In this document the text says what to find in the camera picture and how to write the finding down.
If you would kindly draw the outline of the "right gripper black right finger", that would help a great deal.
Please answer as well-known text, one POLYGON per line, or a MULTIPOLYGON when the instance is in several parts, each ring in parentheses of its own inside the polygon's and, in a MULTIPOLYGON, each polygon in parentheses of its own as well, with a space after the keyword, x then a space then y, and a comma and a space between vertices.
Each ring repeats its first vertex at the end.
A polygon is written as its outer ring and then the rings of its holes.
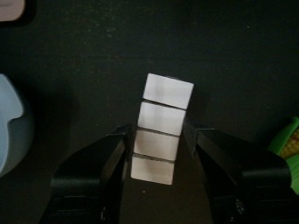
POLYGON ((203 170, 214 224, 299 224, 299 195, 287 162, 190 119, 183 135, 203 170))

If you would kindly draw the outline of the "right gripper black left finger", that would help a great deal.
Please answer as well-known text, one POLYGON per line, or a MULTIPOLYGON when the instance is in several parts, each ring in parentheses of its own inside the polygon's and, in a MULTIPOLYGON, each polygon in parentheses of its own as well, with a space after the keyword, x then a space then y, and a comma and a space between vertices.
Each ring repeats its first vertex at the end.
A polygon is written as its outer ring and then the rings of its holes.
POLYGON ((126 125, 61 163, 39 224, 119 224, 133 142, 126 125))

